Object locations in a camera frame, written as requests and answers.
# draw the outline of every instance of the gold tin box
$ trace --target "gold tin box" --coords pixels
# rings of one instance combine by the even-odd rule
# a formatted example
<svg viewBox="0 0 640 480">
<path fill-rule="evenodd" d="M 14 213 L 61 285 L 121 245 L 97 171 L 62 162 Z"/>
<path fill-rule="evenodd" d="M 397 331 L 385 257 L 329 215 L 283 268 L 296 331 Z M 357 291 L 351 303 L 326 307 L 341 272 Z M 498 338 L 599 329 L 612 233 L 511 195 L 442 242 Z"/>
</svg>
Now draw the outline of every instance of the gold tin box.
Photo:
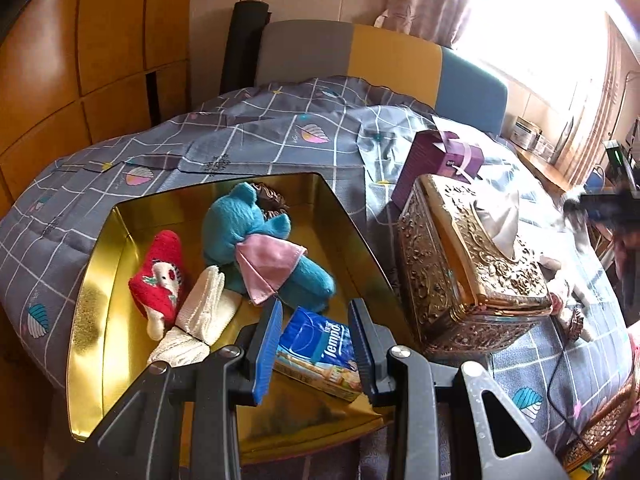
<svg viewBox="0 0 640 480">
<path fill-rule="evenodd" d="M 187 278 L 205 267 L 200 230 L 209 205 L 238 182 L 263 182 L 289 205 L 290 240 L 330 272 L 337 293 L 323 314 L 347 323 L 347 305 L 361 297 L 376 323 L 387 325 L 396 340 L 414 346 L 408 327 L 382 270 L 331 188 L 315 173 L 225 180 L 183 187 L 115 206 L 109 214 L 78 296 L 66 373 L 71 431 L 85 440 L 98 422 L 145 368 L 155 346 L 145 331 L 127 281 L 138 270 L 154 235 L 176 232 L 182 241 Z M 286 309 L 285 322 L 291 311 Z M 257 322 L 260 311 L 243 302 L 213 350 L 235 341 L 239 330 Z M 193 407 L 182 427 L 180 462 L 188 464 Z M 354 440 L 388 423 L 392 412 L 376 410 L 367 397 L 337 399 L 281 374 L 258 408 L 238 407 L 242 463 L 255 463 L 315 452 Z"/>
<path fill-rule="evenodd" d="M 551 312 L 533 252 L 516 237 L 514 259 L 504 256 L 475 204 L 471 186 L 423 175 L 398 222 L 405 307 L 427 355 L 506 348 Z"/>
</svg>

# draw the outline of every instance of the yellow headboard panel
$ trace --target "yellow headboard panel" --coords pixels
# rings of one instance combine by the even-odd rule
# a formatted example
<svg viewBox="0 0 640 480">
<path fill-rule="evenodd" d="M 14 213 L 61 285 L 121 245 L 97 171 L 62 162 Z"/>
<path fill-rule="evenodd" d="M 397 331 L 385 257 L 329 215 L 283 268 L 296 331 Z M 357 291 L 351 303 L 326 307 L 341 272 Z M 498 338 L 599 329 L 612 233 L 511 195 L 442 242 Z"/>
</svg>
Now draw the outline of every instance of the yellow headboard panel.
<svg viewBox="0 0 640 480">
<path fill-rule="evenodd" d="M 347 75 L 435 107 L 441 68 L 442 50 L 435 43 L 383 28 L 354 26 Z"/>
</svg>

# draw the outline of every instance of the blue headboard panel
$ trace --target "blue headboard panel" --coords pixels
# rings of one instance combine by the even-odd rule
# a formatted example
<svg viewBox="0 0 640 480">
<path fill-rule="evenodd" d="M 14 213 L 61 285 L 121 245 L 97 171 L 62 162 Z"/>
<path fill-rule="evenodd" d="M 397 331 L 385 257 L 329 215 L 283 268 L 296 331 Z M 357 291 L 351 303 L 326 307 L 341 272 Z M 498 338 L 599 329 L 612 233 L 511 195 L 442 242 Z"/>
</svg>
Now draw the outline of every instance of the blue headboard panel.
<svg viewBox="0 0 640 480">
<path fill-rule="evenodd" d="M 507 87 L 502 81 L 442 47 L 438 115 L 499 135 L 506 107 Z"/>
</svg>

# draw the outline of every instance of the black yoga mat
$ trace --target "black yoga mat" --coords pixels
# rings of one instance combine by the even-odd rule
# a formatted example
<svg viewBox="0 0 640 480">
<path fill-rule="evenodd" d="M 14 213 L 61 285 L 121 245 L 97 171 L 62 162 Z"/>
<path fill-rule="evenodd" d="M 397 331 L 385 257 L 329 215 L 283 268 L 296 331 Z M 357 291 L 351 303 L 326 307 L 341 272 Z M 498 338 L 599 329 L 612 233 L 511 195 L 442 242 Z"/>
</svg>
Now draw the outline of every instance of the black yoga mat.
<svg viewBox="0 0 640 480">
<path fill-rule="evenodd" d="M 265 2 L 241 0 L 234 5 L 220 79 L 221 94 L 254 85 L 260 38 L 269 15 Z"/>
</svg>

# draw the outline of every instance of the pink handkerchief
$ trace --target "pink handkerchief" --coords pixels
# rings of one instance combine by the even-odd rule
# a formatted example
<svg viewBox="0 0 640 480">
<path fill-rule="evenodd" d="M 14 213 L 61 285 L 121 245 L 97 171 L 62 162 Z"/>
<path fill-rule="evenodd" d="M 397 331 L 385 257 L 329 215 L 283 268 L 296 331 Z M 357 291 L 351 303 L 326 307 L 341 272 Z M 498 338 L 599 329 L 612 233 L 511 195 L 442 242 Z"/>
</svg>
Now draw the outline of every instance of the pink handkerchief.
<svg viewBox="0 0 640 480">
<path fill-rule="evenodd" d="M 249 298 L 260 304 L 273 296 L 306 253 L 302 246 L 254 234 L 236 244 L 236 261 Z"/>
</svg>

